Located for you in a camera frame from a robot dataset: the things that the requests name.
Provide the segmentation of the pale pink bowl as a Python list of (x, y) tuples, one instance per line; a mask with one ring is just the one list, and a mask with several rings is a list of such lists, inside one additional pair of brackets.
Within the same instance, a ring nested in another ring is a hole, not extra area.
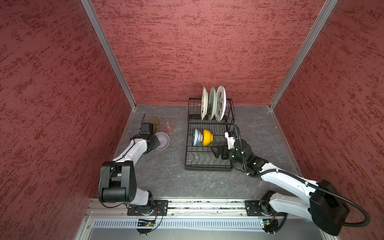
[(160, 145), (156, 147), (156, 150), (162, 151), (165, 150), (170, 144), (169, 136), (164, 132), (158, 132), (155, 134), (158, 138)]

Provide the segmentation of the amber transparent cup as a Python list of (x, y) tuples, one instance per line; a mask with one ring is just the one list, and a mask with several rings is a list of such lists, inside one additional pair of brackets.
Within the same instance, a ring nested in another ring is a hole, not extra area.
[(148, 120), (147, 120), (148, 123), (151, 123), (154, 125), (154, 131), (155, 133), (159, 132), (160, 131), (160, 120), (159, 118), (157, 117), (150, 117)]

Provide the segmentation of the pink transparent cup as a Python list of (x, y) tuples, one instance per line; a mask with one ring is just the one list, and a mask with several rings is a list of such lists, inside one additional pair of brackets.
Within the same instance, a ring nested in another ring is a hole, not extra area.
[(173, 119), (164, 119), (160, 123), (162, 132), (166, 133), (167, 135), (171, 135), (175, 130), (175, 122)]

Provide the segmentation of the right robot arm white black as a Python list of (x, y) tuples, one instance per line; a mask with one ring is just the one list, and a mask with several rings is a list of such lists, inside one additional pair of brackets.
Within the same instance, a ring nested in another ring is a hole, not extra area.
[(292, 194), (290, 197), (276, 191), (267, 191), (256, 208), (262, 215), (295, 215), (312, 221), (332, 236), (338, 236), (342, 227), (346, 226), (350, 208), (332, 183), (307, 180), (282, 170), (256, 156), (244, 140), (230, 137), (226, 145), (211, 149), (216, 157), (241, 163), (248, 176), (277, 185)]

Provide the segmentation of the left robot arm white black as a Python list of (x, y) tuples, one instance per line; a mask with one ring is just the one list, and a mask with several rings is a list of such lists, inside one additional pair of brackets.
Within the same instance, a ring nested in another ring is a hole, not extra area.
[(100, 170), (99, 202), (106, 208), (106, 203), (118, 203), (134, 206), (149, 216), (155, 210), (153, 194), (138, 188), (135, 165), (143, 154), (147, 154), (160, 145), (153, 134), (135, 135), (128, 147), (115, 159), (104, 162)]

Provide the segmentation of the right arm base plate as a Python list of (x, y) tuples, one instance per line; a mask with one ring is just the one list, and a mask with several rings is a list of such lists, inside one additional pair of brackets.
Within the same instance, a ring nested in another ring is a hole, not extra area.
[(276, 212), (266, 201), (245, 201), (245, 209), (248, 217), (283, 217), (285, 213)]

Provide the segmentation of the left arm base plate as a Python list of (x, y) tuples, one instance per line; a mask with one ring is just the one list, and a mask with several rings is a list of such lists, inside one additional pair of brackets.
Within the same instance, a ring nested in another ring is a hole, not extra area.
[(151, 206), (135, 206), (128, 205), (128, 216), (143, 216), (143, 217), (158, 217), (166, 216), (168, 211), (169, 201), (167, 200), (154, 200)]

